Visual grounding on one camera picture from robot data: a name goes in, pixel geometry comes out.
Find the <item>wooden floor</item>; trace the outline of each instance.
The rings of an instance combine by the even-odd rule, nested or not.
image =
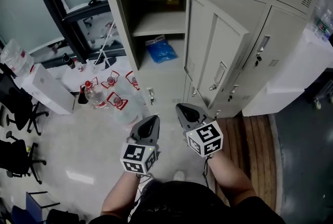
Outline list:
[[[275,210],[276,165],[267,116],[221,118],[223,151],[251,179],[256,194]],[[225,201],[220,188],[217,194]]]

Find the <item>black t-shirt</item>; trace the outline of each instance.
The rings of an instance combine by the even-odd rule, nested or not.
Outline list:
[[[236,207],[226,206],[207,187],[172,181],[154,188],[132,215],[130,223],[284,223],[260,198],[249,197]],[[90,224],[121,224],[115,216],[104,215]]]

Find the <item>white sneaker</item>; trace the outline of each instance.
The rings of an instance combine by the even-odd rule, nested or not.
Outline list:
[[[176,181],[185,181],[185,173],[181,170],[178,170],[175,175],[173,176],[173,180]]]

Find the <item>person's arm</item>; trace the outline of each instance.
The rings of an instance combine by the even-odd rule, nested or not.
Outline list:
[[[208,159],[208,165],[231,206],[238,205],[248,197],[256,196],[249,178],[243,171],[235,167],[222,150],[217,151],[212,158]]]
[[[135,173],[124,172],[105,198],[101,215],[113,215],[121,219],[129,216],[140,183]]]

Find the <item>locker shelf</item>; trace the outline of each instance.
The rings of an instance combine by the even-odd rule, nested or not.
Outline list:
[[[184,56],[184,39],[168,39],[168,43],[172,46],[178,58],[173,60],[164,61],[162,63],[155,63],[148,51],[143,53],[140,72],[158,72],[158,71],[174,71],[184,69],[183,56]]]
[[[185,33],[185,12],[165,11],[144,14],[132,33],[133,36]]]

